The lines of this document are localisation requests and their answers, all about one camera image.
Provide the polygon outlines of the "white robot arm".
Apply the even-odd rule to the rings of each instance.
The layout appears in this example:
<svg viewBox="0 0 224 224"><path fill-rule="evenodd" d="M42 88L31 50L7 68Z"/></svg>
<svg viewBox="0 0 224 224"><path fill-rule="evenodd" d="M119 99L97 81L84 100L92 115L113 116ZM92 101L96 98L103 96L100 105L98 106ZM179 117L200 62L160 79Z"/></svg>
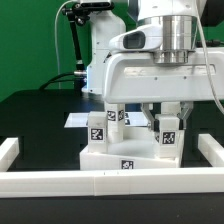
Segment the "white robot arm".
<svg viewBox="0 0 224 224"><path fill-rule="evenodd" d="M137 27L96 19L87 88L107 104L108 121L124 121L125 104L209 101L224 113L224 48L211 48L202 35L208 0L129 0Z"/></svg>

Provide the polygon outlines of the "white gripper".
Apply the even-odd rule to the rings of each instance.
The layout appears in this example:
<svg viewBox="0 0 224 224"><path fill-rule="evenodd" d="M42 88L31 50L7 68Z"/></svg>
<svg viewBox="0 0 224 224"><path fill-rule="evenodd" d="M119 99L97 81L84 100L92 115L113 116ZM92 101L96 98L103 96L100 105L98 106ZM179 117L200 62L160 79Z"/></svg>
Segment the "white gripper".
<svg viewBox="0 0 224 224"><path fill-rule="evenodd" d="M151 130L155 122L151 103L182 101L179 118L186 129L192 101L213 100L203 49L193 52L186 64L155 64L150 53L115 54L107 61L103 99L110 104L142 103Z"/></svg>

